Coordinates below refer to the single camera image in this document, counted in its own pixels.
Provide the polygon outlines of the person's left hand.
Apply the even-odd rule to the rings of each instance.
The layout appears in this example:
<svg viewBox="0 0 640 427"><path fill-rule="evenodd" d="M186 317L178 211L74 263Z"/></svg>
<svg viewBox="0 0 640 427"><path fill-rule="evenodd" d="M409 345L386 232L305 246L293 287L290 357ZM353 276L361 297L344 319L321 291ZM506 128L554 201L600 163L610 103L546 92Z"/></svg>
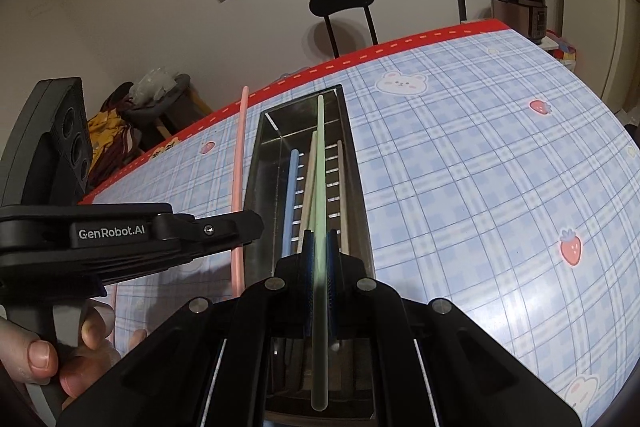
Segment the person's left hand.
<svg viewBox="0 0 640 427"><path fill-rule="evenodd" d="M113 308L90 300L80 328L80 344L61 365L50 343L2 317L1 363L19 385L45 385L58 377L69 405L120 360L107 339L114 325Z"/></svg>

